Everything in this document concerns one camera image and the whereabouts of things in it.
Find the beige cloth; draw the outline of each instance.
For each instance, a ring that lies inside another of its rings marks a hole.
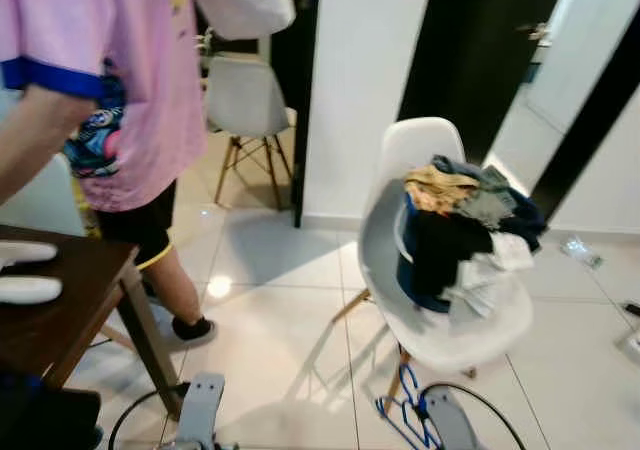
[[[404,188],[418,210],[450,213],[456,203],[467,198],[480,186],[475,178],[443,173],[434,165],[410,171]]]

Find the clothes pile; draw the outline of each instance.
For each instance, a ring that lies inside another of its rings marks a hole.
[[[405,190],[403,241],[413,264],[403,278],[400,257],[403,290],[416,304],[449,313],[452,325],[490,318],[517,284],[514,272],[533,266],[547,228],[537,206],[493,166],[442,155],[410,171]]]

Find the white bag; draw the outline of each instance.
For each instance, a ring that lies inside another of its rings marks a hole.
[[[226,40],[253,39],[287,28],[292,0],[196,0],[214,32]]]

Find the baseboard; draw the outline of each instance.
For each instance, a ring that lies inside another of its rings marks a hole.
[[[338,232],[357,232],[362,218],[336,217],[333,215],[302,215],[302,228],[316,230],[335,230]]]
[[[547,235],[556,239],[564,240],[572,235],[577,235],[588,243],[639,243],[640,230],[619,231],[619,230],[593,230],[566,227],[551,227]]]

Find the person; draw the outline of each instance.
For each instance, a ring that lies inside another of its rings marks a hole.
[[[167,229],[206,147],[191,0],[0,0],[0,66],[22,98],[0,123],[0,204],[64,148],[104,238],[136,264],[185,342],[213,337]]]

